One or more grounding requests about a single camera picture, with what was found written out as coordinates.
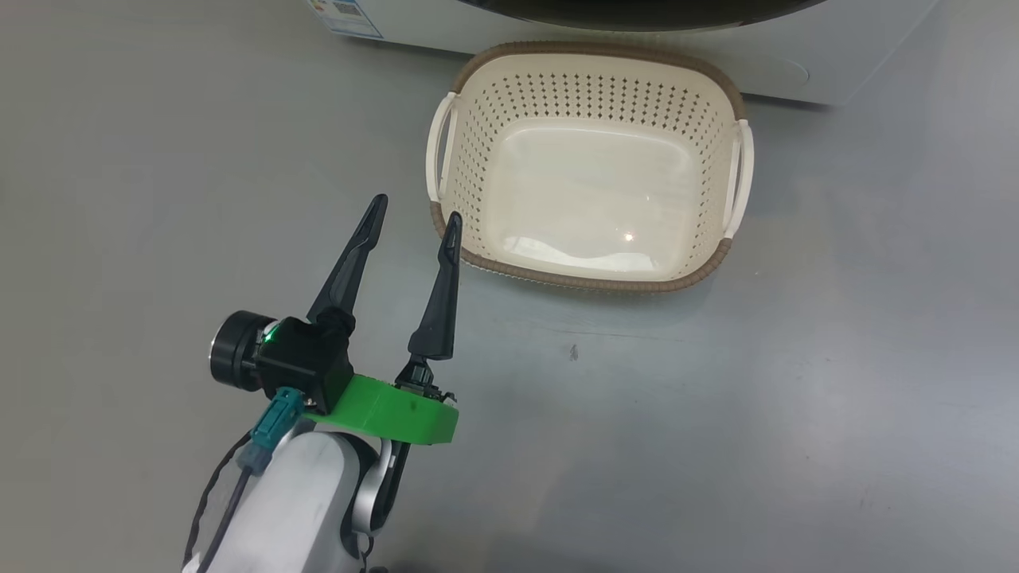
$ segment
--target white basket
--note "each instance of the white basket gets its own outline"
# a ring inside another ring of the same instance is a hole
[[[743,220],[754,162],[743,115],[732,82],[693,58],[558,42],[493,48],[468,63],[432,121],[436,227],[459,211],[464,259],[521,278],[689,287],[717,267]]]

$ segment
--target white appliance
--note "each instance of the white appliance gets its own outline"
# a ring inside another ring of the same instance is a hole
[[[305,1],[337,34],[472,54],[497,44],[528,40],[636,44],[706,59],[745,93],[835,105],[849,101],[937,3]]]

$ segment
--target cable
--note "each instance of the cable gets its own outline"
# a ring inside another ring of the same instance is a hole
[[[368,549],[365,553],[361,554],[361,560],[364,562],[365,566],[361,568],[360,573],[368,573],[368,556],[372,555],[372,550],[375,549],[375,537],[368,537]]]
[[[185,567],[192,560],[195,543],[198,542],[198,529],[199,523],[202,521],[202,514],[205,513],[205,507],[209,504],[209,493],[212,492],[212,488],[216,485],[216,481],[219,480],[219,472],[223,471],[226,464],[230,463],[230,459],[236,454],[237,450],[240,450],[246,444],[251,441],[251,432],[245,432],[245,435],[233,445],[232,448],[223,456],[223,459],[216,466],[216,471],[212,472],[212,477],[209,478],[209,483],[206,484],[205,490],[202,491],[202,498],[198,502],[198,509],[195,510],[195,517],[192,518],[192,528],[191,532],[187,534],[187,544],[184,546],[184,563],[181,567]]]
[[[240,477],[237,478],[237,485],[233,488],[233,494],[230,496],[230,503],[226,505],[226,511],[223,512],[223,519],[219,522],[219,528],[216,529],[216,534],[213,535],[212,542],[209,543],[209,551],[206,552],[201,565],[198,566],[198,573],[206,573],[209,570],[209,566],[212,565],[212,559],[216,557],[219,544],[223,542],[223,536],[226,535],[226,529],[230,526],[233,514],[237,511],[237,506],[240,505],[240,498],[245,493],[245,487],[248,485],[248,480],[251,476],[251,468],[240,470]]]

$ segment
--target green led light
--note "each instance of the green led light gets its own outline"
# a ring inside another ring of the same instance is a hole
[[[276,328],[279,328],[279,323],[278,322],[276,323],[275,326],[272,327],[272,330],[269,330],[268,332],[265,333],[264,336],[262,336],[262,342],[263,343],[271,343],[272,342],[272,337],[276,334]]]

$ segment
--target basket rim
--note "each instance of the basket rim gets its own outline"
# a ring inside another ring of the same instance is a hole
[[[445,236],[445,217],[442,215],[442,205],[434,201],[429,202],[432,213],[432,223],[439,237]],[[511,265],[482,257],[469,251],[466,247],[461,247],[461,257],[469,264],[485,270],[506,274],[525,280],[545,282],[557,287],[571,287],[574,289],[585,289],[589,291],[605,291],[612,293],[673,293],[681,291],[700,282],[707,278],[714,269],[718,268],[721,261],[729,254],[732,247],[732,239],[722,239],[718,242],[718,247],[711,254],[711,257],[697,270],[674,278],[673,280],[609,280],[605,278],[584,278],[581,276],[570,276],[553,272],[533,270],[517,265]]]
[[[713,64],[700,58],[686,56],[664,50],[654,50],[641,46],[626,46],[623,44],[601,44],[597,42],[511,42],[499,44],[479,53],[461,69],[453,80],[451,92],[460,94],[474,72],[486,63],[505,56],[527,54],[577,54],[586,56],[607,56],[652,63],[661,63],[700,72],[714,82],[725,92],[733,105],[736,120],[746,119],[747,109],[743,103],[743,94],[736,84]]]
[[[697,71],[721,88],[721,91],[729,98],[733,106],[733,114],[737,121],[746,119],[746,106],[743,103],[743,95],[736,88],[736,84],[714,65],[692,56],[620,44],[601,44],[596,42],[512,42],[500,44],[471,58],[457,75],[450,91],[459,95],[471,76],[492,60],[505,56],[525,54],[578,54],[618,57],[661,63]],[[430,202],[430,205],[435,230],[439,237],[442,237],[445,235],[446,227],[445,217],[442,215],[442,205],[437,202]],[[466,248],[461,249],[461,256],[471,265],[485,270],[558,287],[612,293],[673,293],[692,287],[707,278],[714,269],[718,268],[726,255],[729,254],[732,243],[732,239],[722,239],[718,242],[718,247],[714,253],[711,254],[711,257],[703,265],[697,270],[673,280],[610,280],[570,276],[502,263],[472,253]]]

